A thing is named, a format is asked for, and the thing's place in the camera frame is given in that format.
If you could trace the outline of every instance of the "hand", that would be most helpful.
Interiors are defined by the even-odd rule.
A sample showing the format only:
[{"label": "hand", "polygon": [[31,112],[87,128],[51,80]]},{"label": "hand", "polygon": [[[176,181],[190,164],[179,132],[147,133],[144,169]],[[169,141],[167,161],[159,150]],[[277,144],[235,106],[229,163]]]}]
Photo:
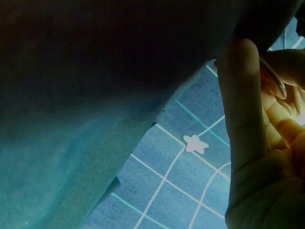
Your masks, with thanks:
[{"label": "hand", "polygon": [[[305,85],[301,74],[305,64],[300,52],[264,57],[290,84],[285,101],[261,93],[259,55],[250,40],[230,43],[217,59],[231,144],[229,229],[286,229],[305,224],[305,128],[295,121],[304,109],[304,91],[299,86]],[[280,62],[287,56],[297,62]],[[291,63],[294,69],[285,68]]]}]

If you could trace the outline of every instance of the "finger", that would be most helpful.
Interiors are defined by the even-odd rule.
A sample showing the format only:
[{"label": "finger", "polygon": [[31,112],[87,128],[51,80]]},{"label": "finger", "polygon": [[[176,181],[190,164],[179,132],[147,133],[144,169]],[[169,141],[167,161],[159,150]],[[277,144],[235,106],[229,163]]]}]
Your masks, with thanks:
[{"label": "finger", "polygon": [[283,149],[287,148],[281,135],[278,133],[276,128],[269,121],[269,118],[264,109],[263,109],[263,119],[264,119],[265,131],[266,131],[266,135],[267,135],[269,148],[271,150],[275,150],[275,149],[283,150]]},{"label": "finger", "polygon": [[289,85],[305,89],[305,51],[286,49],[266,52],[263,59],[275,70],[280,79]]},{"label": "finger", "polygon": [[281,121],[277,125],[276,129],[289,147],[292,145],[297,136],[305,131],[305,127],[301,126],[293,119]]},{"label": "finger", "polygon": [[305,128],[290,118],[288,110],[284,108],[283,104],[279,104],[274,96],[262,92],[262,106],[270,123],[288,146],[292,144],[300,132],[304,131]]},{"label": "finger", "polygon": [[232,42],[219,55],[217,66],[236,171],[267,151],[257,48],[248,39]]},{"label": "finger", "polygon": [[269,92],[262,91],[261,98],[262,106],[268,116],[268,119],[275,128],[282,120],[287,120],[290,118],[288,110],[278,103],[274,95]]}]

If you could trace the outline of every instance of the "skin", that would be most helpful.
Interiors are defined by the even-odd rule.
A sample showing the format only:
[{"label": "skin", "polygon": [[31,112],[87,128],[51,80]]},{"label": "skin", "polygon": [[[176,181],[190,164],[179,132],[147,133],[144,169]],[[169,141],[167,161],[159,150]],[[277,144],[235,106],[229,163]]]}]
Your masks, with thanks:
[{"label": "skin", "polygon": [[302,50],[268,52],[287,99],[261,90],[254,43],[231,42],[217,59],[231,143],[229,229],[301,228],[305,224],[305,114]]},{"label": "skin", "polygon": [[0,228],[80,227],[177,88],[301,2],[0,0]]}]

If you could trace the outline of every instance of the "floor tile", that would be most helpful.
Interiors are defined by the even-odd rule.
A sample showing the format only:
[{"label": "floor tile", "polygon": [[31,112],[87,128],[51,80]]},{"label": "floor tile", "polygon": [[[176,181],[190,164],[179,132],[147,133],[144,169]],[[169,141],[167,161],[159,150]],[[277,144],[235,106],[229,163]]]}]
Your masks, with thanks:
[{"label": "floor tile", "polygon": [[[296,24],[297,20],[296,18],[292,18],[288,26],[286,27],[285,30],[285,49],[291,49],[295,43],[301,38],[300,36],[297,35],[296,33]],[[301,42],[298,47],[298,49],[303,49],[305,48],[305,42]]]},{"label": "floor tile", "polygon": [[184,135],[197,135],[206,129],[176,102],[160,116],[158,124],[183,143]]},{"label": "floor tile", "polygon": [[216,168],[231,161],[230,147],[221,142],[215,135],[210,132],[200,137],[200,140],[206,142],[209,147],[205,149],[204,154],[198,154]]},{"label": "floor tile", "polygon": [[140,214],[110,195],[89,216],[82,229],[132,229]]},{"label": "floor tile", "polygon": [[132,154],[164,176],[182,147],[155,125],[146,133]]},{"label": "floor tile", "polygon": [[201,207],[192,229],[227,229],[224,219]]},{"label": "floor tile", "polygon": [[225,166],[221,172],[226,174],[229,178],[231,177],[231,165]]},{"label": "floor tile", "polygon": [[228,145],[230,144],[227,128],[225,126],[225,119],[221,120],[216,126],[211,129],[215,134],[217,134],[222,140],[224,140]]},{"label": "floor tile", "polygon": [[169,228],[188,228],[197,203],[165,183],[148,210],[148,215]]},{"label": "floor tile", "polygon": [[167,179],[197,200],[200,200],[202,191],[214,172],[215,170],[193,154],[183,152]]},{"label": "floor tile", "polygon": [[218,79],[207,68],[178,101],[206,126],[224,115]]},{"label": "floor tile", "polygon": [[208,187],[203,203],[224,216],[228,207],[230,182],[216,175]]},{"label": "floor tile", "polygon": [[115,190],[115,194],[140,211],[145,210],[162,181],[160,177],[132,157],[126,161],[118,178],[121,185]]},{"label": "floor tile", "polygon": [[138,229],[162,229],[164,227],[159,226],[157,223],[152,222],[148,218],[144,218],[139,225]]}]

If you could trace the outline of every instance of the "star sticker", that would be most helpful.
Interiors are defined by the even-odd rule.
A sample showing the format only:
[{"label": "star sticker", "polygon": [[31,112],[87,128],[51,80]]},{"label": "star sticker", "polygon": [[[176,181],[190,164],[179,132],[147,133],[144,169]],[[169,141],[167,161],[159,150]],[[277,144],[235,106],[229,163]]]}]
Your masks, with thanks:
[{"label": "star sticker", "polygon": [[187,152],[196,151],[199,154],[204,154],[204,149],[209,147],[209,145],[202,142],[197,135],[193,135],[192,137],[184,135],[183,139],[187,143],[185,149]]}]

